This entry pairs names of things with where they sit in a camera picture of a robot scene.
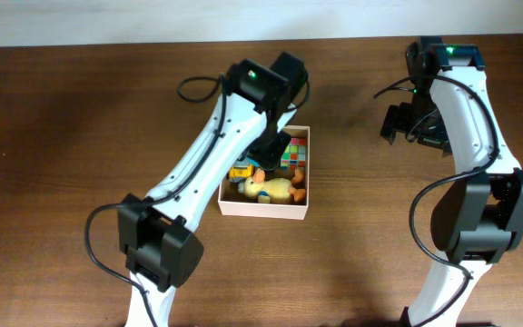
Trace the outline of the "yellow grey toy truck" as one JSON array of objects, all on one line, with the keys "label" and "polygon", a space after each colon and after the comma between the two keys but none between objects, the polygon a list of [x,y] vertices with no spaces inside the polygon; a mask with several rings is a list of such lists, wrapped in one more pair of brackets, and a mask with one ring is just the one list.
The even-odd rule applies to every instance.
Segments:
[{"label": "yellow grey toy truck", "polygon": [[228,172],[227,179],[230,183],[239,183],[240,181],[251,177],[254,174],[254,165],[248,158],[237,160]]}]

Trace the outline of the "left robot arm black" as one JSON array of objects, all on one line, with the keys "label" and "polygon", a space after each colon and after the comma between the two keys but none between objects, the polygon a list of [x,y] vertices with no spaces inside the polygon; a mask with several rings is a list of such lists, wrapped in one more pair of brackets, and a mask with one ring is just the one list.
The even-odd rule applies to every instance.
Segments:
[{"label": "left robot arm black", "polygon": [[117,211],[119,246],[134,285],[126,323],[165,326],[175,291],[204,247],[195,235],[217,186],[239,160],[279,167],[283,127],[308,85],[304,62],[283,52],[269,67],[245,59],[214,78],[211,117],[173,170],[144,198],[127,194]]}]

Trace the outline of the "multicolour puzzle cube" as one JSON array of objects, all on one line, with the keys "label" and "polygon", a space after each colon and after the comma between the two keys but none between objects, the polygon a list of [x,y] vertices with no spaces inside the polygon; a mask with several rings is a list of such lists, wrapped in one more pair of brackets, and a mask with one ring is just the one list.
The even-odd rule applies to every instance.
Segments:
[{"label": "multicolour puzzle cube", "polygon": [[306,138],[291,138],[290,143],[281,155],[282,170],[304,170],[308,162],[308,140]]}]

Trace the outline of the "yellow plush dog toy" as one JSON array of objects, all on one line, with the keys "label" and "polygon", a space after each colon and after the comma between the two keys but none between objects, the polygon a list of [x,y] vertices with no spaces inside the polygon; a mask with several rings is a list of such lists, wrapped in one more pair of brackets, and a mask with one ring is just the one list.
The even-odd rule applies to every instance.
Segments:
[{"label": "yellow plush dog toy", "polygon": [[254,174],[238,183],[238,192],[258,203],[291,204],[301,203],[306,197],[304,188],[297,185],[304,181],[304,173],[296,169],[294,176],[286,178],[265,179],[265,171],[256,169]]}]

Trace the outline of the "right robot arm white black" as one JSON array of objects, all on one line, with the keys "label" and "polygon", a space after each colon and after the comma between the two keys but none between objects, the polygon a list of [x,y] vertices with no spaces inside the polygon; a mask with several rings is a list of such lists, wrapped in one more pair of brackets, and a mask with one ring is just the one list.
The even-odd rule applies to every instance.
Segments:
[{"label": "right robot arm white black", "polygon": [[433,264],[399,324],[455,326],[479,279],[523,238],[523,169],[498,127],[477,46],[422,36],[405,59],[412,98],[389,107],[380,135],[440,149],[456,172],[410,205],[410,233]]}]

